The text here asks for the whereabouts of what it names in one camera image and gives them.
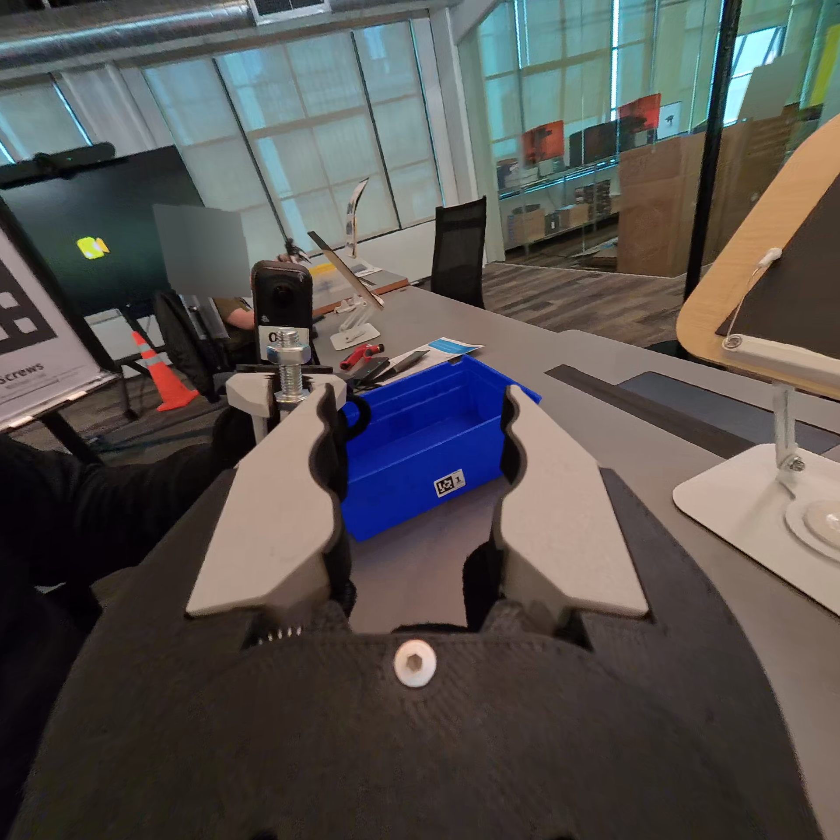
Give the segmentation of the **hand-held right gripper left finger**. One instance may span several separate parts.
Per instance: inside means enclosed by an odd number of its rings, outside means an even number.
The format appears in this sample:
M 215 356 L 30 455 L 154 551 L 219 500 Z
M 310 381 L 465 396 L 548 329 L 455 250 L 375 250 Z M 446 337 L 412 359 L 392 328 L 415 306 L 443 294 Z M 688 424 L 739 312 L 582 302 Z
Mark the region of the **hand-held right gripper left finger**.
M 336 487 L 333 384 L 316 385 L 238 465 L 185 612 L 254 610 L 306 621 L 349 583 L 349 541 Z

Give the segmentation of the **black pole stand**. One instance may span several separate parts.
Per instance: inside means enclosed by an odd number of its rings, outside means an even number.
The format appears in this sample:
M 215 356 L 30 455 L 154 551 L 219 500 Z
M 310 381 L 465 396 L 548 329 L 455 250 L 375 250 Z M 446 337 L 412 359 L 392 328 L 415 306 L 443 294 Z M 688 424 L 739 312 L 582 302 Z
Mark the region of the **black pole stand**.
M 721 4 L 717 48 L 710 84 L 707 129 L 700 162 L 683 302 L 688 301 L 700 281 L 741 11 L 742 1 L 723 1 Z

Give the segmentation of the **white folding stand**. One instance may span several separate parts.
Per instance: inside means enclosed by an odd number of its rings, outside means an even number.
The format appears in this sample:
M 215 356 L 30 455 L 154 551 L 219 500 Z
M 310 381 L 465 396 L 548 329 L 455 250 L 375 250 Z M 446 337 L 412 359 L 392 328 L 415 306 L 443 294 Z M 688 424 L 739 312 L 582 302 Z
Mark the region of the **white folding stand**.
M 333 311 L 345 318 L 338 331 L 330 337 L 332 347 L 336 351 L 348 350 L 379 338 L 381 331 L 370 323 L 370 316 L 382 309 L 383 300 L 375 294 L 345 299 Z
M 800 449 L 795 381 L 838 385 L 837 359 L 734 332 L 743 297 L 721 340 L 726 361 L 763 364 L 772 379 L 773 443 L 753 446 L 683 482 L 677 508 L 798 592 L 839 615 L 839 466 Z

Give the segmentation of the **black wall monitor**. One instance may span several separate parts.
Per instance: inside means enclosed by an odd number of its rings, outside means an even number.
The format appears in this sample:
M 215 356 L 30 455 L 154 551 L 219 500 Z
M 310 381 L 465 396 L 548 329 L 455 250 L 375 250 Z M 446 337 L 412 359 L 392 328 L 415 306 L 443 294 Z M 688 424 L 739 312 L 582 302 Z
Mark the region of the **black wall monitor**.
M 204 207 L 176 147 L 10 177 L 3 202 L 80 315 L 144 305 L 172 288 L 154 206 Z

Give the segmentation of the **steel hex bolt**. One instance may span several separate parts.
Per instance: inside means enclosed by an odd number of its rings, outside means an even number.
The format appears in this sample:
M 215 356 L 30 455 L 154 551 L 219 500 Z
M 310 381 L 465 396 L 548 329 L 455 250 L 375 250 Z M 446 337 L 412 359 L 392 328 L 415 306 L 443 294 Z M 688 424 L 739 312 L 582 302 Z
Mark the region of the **steel hex bolt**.
M 300 340 L 300 335 L 297 329 L 284 327 L 277 331 L 277 340 L 274 343 L 279 343 L 285 346 L 294 346 L 295 344 L 309 344 L 303 343 Z M 304 366 L 277 366 L 279 368 L 280 376 L 280 392 L 282 400 L 286 404 L 297 404 L 303 402 L 308 397 L 308 392 L 305 390 L 302 379 L 302 368 Z

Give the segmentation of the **person's left forearm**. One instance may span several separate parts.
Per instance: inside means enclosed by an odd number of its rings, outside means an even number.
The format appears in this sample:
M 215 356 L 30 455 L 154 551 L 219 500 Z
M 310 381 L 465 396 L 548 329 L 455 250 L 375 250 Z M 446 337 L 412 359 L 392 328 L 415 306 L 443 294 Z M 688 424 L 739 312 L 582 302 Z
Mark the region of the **person's left forearm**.
M 237 458 L 219 434 L 148 465 L 85 464 L 6 435 L 1 456 L 3 601 L 140 563 Z

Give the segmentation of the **black webcam bar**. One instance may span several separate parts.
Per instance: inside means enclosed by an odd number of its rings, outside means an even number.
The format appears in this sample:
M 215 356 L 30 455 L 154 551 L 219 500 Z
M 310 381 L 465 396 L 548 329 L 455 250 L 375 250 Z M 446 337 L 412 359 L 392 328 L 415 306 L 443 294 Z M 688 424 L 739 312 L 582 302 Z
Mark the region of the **black webcam bar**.
M 1 167 L 1 189 L 7 190 L 32 183 L 63 179 L 116 159 L 111 142 L 95 143 L 57 153 L 37 153 L 31 159 Z

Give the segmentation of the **white blue leaflet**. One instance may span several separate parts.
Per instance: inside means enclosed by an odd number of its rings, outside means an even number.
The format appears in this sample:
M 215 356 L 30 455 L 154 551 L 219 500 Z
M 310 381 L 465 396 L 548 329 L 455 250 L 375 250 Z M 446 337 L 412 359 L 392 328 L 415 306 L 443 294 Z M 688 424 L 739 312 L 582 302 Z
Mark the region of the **white blue leaflet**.
M 441 364 L 456 360 L 464 355 L 469 355 L 478 350 L 483 350 L 485 345 L 464 343 L 447 338 L 438 338 L 433 340 L 420 348 L 424 353 L 422 361 L 428 362 L 431 365 Z

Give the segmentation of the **orange traffic cone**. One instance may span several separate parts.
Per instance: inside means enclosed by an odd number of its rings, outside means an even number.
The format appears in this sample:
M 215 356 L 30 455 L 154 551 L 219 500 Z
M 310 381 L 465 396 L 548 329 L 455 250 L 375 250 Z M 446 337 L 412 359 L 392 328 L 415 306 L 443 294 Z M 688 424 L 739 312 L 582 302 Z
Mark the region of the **orange traffic cone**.
M 170 366 L 163 362 L 140 332 L 133 330 L 132 337 L 161 398 L 161 404 L 156 409 L 158 413 L 184 408 L 200 396 L 198 391 L 188 388 Z

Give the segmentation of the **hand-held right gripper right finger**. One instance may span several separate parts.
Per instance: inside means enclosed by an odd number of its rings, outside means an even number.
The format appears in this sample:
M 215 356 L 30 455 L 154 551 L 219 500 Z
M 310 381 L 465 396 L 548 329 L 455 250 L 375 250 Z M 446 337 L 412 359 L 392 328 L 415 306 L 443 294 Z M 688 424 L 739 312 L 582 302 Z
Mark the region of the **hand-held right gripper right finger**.
M 637 577 L 597 460 L 519 385 L 507 387 L 492 520 L 500 594 L 549 634 L 583 611 L 644 618 Z

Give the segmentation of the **storage shelf with boxes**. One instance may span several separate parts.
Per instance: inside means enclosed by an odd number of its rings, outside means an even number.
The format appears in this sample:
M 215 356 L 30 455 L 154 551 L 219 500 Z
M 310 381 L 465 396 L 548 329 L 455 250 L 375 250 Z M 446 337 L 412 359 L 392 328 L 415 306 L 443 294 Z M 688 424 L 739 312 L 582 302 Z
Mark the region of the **storage shelf with boxes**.
M 585 116 L 584 95 L 565 101 L 565 88 L 538 90 L 535 81 L 513 92 L 511 126 L 492 143 L 505 255 L 567 234 L 583 239 L 617 208 L 618 110 L 596 103 Z

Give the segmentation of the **printed standing banner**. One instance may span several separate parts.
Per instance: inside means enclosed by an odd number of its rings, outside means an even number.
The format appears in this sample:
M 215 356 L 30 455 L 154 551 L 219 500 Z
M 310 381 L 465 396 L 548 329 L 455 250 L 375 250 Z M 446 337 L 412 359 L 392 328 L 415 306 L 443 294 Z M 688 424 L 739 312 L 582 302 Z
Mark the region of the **printed standing banner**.
M 344 247 L 353 259 L 358 256 L 358 205 L 368 185 L 370 177 L 365 177 L 353 189 L 347 203 L 344 222 Z

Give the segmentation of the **blue storage bin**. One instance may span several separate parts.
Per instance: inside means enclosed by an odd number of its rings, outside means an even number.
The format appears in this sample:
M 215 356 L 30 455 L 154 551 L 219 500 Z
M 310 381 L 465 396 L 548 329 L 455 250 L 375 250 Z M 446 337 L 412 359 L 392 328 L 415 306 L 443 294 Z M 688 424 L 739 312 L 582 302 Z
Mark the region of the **blue storage bin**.
M 515 383 L 462 357 L 364 394 L 371 420 L 346 445 L 350 535 L 371 539 L 499 478 L 502 407 Z

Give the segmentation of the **silver ventilation duct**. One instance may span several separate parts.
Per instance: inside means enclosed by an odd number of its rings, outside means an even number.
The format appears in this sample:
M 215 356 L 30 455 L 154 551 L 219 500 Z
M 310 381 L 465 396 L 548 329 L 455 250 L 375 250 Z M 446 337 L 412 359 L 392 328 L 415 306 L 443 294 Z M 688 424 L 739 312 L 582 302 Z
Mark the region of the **silver ventilation duct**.
M 330 2 L 331 13 L 257 25 L 248 2 L 79 2 L 2 15 L 2 79 L 110 61 L 214 48 L 314 29 L 329 31 L 366 20 L 456 7 L 460 2 Z

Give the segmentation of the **black office chair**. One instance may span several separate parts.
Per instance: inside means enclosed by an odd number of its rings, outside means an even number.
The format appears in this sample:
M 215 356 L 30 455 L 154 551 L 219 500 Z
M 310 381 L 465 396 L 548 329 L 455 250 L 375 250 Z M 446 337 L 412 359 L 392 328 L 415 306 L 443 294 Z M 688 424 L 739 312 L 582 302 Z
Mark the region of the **black office chair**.
M 184 374 L 200 396 L 218 403 L 221 397 L 216 378 L 227 371 L 222 347 L 213 338 L 199 336 L 189 312 L 173 291 L 156 291 L 153 310 L 172 366 Z
M 487 198 L 435 211 L 435 238 L 429 290 L 484 309 L 482 271 L 487 230 Z

